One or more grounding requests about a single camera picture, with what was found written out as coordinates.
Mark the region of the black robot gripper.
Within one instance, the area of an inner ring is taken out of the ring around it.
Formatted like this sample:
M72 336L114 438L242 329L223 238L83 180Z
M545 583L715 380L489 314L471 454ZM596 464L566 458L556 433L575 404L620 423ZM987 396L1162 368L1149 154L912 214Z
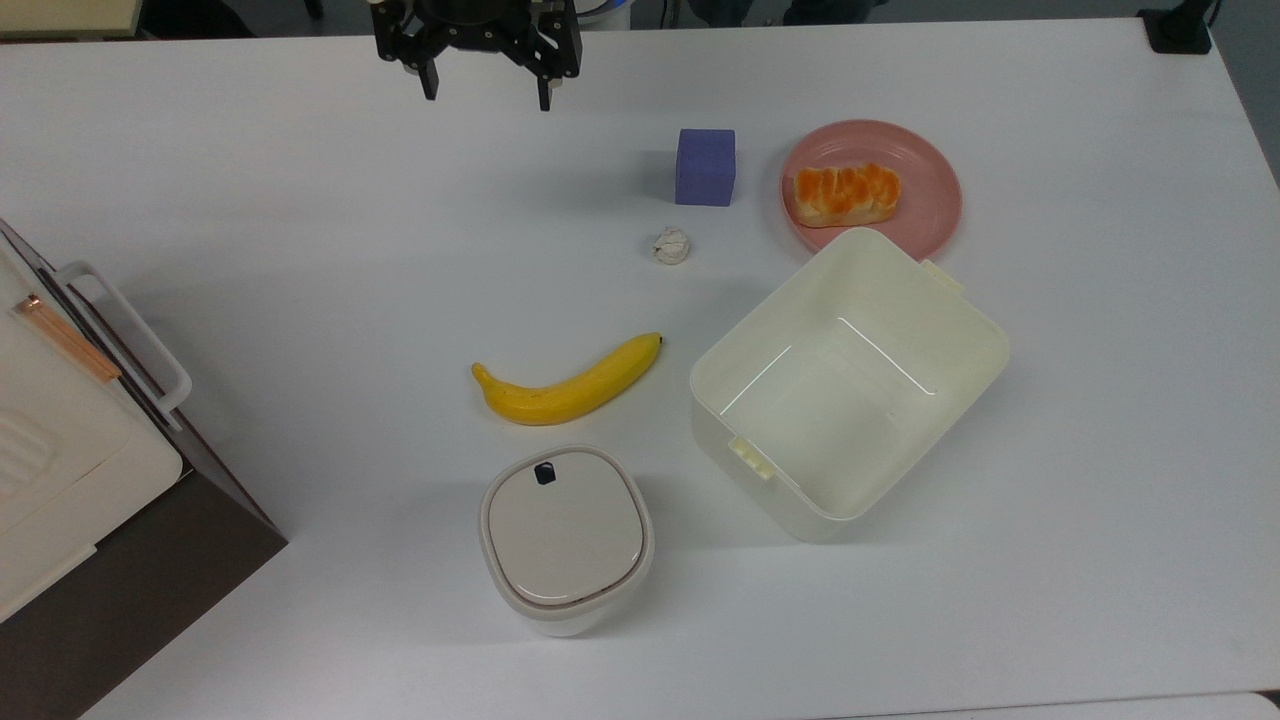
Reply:
M538 77L538 101L549 111L558 79L581 70L582 42L572 1L374 1L378 55L419 73L435 101L435 59L445 50L498 54Z

